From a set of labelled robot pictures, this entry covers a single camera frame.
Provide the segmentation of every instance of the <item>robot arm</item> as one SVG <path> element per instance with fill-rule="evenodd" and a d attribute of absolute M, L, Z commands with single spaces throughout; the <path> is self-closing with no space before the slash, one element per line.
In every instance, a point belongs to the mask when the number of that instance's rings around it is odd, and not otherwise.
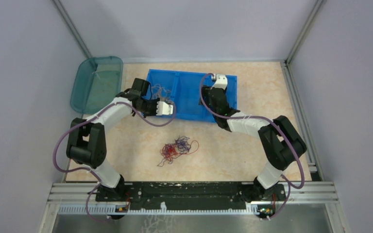
<path fill-rule="evenodd" d="M 264 147 L 268 162 L 262 172 L 255 178 L 254 185 L 261 195 L 266 194 L 280 179 L 281 174 L 295 160 L 288 145 L 281 141 L 277 130 L 266 120 L 250 118 L 239 110 L 229 106 L 226 99 L 228 81 L 225 75 L 217 74 L 212 77 L 215 83 L 212 87 L 203 86 L 201 89 L 203 99 L 211 110 L 227 117 L 243 117 L 241 119 L 224 119 L 214 115 L 219 127 L 234 133 L 244 133 L 259 138 Z M 291 122 L 285 116 L 273 120 L 289 139 L 297 156 L 306 152 L 306 145 L 299 136 Z"/>
<path fill-rule="evenodd" d="M 147 116 L 172 115 L 173 106 L 160 99 L 146 100 L 150 83 L 135 79 L 132 88 L 119 93 L 112 102 L 99 112 L 85 119 L 76 118 L 71 128 L 84 121 L 90 123 L 81 126 L 69 134 L 67 157 L 76 163 L 91 169 L 102 180 L 101 185 L 111 189 L 120 189 L 122 176 L 115 171 L 106 158 L 106 133 L 124 117 L 134 114 L 133 108 Z"/>

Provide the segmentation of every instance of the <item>red string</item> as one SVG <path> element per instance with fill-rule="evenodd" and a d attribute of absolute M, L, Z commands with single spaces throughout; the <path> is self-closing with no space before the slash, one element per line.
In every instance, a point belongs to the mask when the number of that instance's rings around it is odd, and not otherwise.
<path fill-rule="evenodd" d="M 179 153 L 177 151 L 177 144 L 176 143 L 165 144 L 164 147 L 159 151 L 161 153 L 162 157 L 164 157 L 164 158 L 161 160 L 161 162 L 157 166 L 164 166 L 165 161 L 168 161 L 168 164 L 172 164 L 174 159 L 178 158 L 179 156 L 181 156 L 183 154 L 193 154 L 193 153 L 195 153 L 199 148 L 199 142 L 197 140 L 193 140 L 191 142 L 191 144 L 193 142 L 196 142 L 198 144 L 198 147 L 196 148 L 196 150 L 194 150 L 191 153 L 189 153 L 189 152 Z"/>
<path fill-rule="evenodd" d="M 272 194 L 272 209 L 275 211 L 275 193 Z"/>

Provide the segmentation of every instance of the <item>white wall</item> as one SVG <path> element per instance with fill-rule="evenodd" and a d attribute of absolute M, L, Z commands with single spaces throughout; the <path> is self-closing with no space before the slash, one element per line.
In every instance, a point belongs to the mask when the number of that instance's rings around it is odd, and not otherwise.
<path fill-rule="evenodd" d="M 77 116 L 69 98 L 83 60 L 49 0 L 0 1 L 0 233 L 38 229 L 61 178 L 52 149 Z"/>
<path fill-rule="evenodd" d="M 94 56 L 286 59 L 316 0 L 62 0 Z"/>
<path fill-rule="evenodd" d="M 373 232 L 373 1 L 329 0 L 291 67 L 351 230 Z"/>

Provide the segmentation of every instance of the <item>blue plastic bin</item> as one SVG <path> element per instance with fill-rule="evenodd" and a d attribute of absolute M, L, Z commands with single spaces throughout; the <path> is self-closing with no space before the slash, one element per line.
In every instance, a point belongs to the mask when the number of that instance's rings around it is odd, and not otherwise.
<path fill-rule="evenodd" d="M 79 65 L 70 99 L 73 110 L 94 114 L 120 92 L 122 60 L 118 57 L 93 57 Z"/>
<path fill-rule="evenodd" d="M 176 118 L 215 123 L 212 114 L 210 114 L 205 107 L 198 104 L 199 84 L 204 75 L 205 73 L 150 69 L 147 81 L 151 83 L 151 86 L 159 84 L 171 91 L 170 100 L 175 103 L 177 108 Z M 237 77 L 234 75 L 226 75 L 226 77 L 228 79 L 226 98 L 229 105 L 236 109 Z M 208 76 L 205 78 L 203 84 L 212 86 L 214 83 L 211 81 L 211 77 Z"/>

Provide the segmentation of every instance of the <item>aluminum frame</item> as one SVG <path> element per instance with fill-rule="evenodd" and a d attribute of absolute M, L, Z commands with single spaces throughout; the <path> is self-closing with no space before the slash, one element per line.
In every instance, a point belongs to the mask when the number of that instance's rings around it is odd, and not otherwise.
<path fill-rule="evenodd" d="M 69 17 L 66 9 L 63 7 L 60 0 L 51 0 L 58 10 L 61 18 L 65 22 L 72 33 L 76 43 L 79 45 L 82 53 L 86 58 L 92 57 L 89 48 L 86 46 L 84 40 L 79 35 L 72 19 Z M 322 174 L 322 169 L 318 160 L 318 155 L 314 145 L 314 141 L 308 127 L 307 119 L 303 111 L 302 103 L 298 94 L 296 83 L 294 81 L 290 64 L 293 61 L 297 51 L 302 46 L 302 43 L 309 32 L 312 24 L 316 18 L 317 13 L 322 9 L 326 0 L 316 0 L 316 3 L 308 16 L 308 19 L 303 26 L 294 46 L 292 47 L 288 58 L 281 62 L 282 72 L 284 74 L 285 82 L 287 85 L 288 93 L 291 100 L 291 105 L 293 107 L 297 125 L 300 129 L 300 134 L 306 139 L 306 144 L 308 146 L 308 166 L 311 172 L 318 172 L 321 178 L 324 178 Z M 282 183 L 285 186 L 286 191 L 288 191 L 287 183 Z M 56 216 L 59 210 L 65 208 L 65 205 L 85 205 L 87 193 L 94 188 L 96 183 L 54 183 L 51 189 L 51 193 L 48 198 L 48 202 L 42 217 L 41 225 L 39 227 L 40 233 L 51 233 L 55 224 Z M 324 203 L 326 206 L 328 221 L 331 225 L 332 231 L 334 233 L 349 233 L 349 227 L 345 220 L 345 216 L 341 209 L 337 192 L 335 190 L 334 184 L 332 182 L 306 182 L 304 188 L 301 190 L 293 190 L 288 200 L 288 204 L 315 204 Z M 104 206 L 112 205 L 124 205 L 122 202 L 103 202 Z M 250 205 L 266 204 L 262 201 L 253 201 Z M 95 210 L 99 205 L 95 201 L 95 195 L 90 198 L 89 205 L 94 206 Z M 253 209 L 244 210 L 245 213 L 252 211 Z M 144 212 L 137 214 L 154 214 L 152 212 Z M 211 214 L 222 214 L 222 212 L 211 212 Z"/>

